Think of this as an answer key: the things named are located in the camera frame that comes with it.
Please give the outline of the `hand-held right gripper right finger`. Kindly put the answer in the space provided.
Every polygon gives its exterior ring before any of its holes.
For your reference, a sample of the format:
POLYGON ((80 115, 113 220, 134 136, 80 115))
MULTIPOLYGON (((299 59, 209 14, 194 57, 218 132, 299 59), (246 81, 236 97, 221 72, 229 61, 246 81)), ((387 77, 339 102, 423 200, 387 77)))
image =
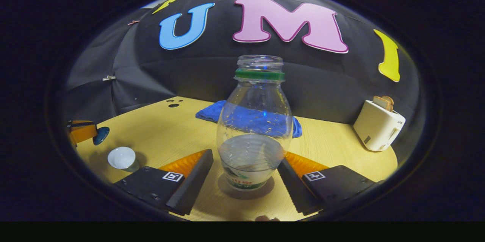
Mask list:
POLYGON ((296 211, 304 215, 341 209, 379 185, 344 165, 328 167, 289 151, 278 172, 296 211))

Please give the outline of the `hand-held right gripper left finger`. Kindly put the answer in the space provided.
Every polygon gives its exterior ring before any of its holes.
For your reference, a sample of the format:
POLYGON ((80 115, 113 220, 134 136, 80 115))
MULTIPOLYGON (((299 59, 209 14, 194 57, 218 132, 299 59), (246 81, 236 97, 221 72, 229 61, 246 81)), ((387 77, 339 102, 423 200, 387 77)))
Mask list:
POLYGON ((127 194, 161 211, 189 215, 213 165, 205 149, 159 168, 145 166, 115 183, 127 194))

